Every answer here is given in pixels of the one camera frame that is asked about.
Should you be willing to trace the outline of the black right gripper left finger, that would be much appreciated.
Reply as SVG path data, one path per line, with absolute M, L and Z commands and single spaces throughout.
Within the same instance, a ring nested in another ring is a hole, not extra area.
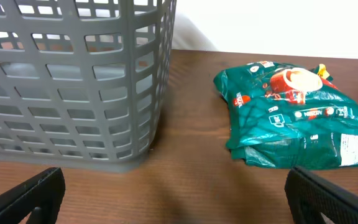
M 0 195 L 0 223 L 55 223 L 65 195 L 59 167 L 50 167 Z

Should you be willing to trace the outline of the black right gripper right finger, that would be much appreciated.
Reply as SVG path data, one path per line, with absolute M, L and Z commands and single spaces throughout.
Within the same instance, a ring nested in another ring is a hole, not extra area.
M 358 223 L 358 196 L 302 167 L 290 169 L 285 193 L 295 223 Z

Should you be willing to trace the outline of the green instant coffee bag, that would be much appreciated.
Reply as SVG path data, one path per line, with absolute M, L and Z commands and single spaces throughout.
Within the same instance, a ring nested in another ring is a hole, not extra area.
M 358 167 L 358 104 L 325 65 L 251 62 L 213 82 L 229 110 L 233 159 L 273 169 Z

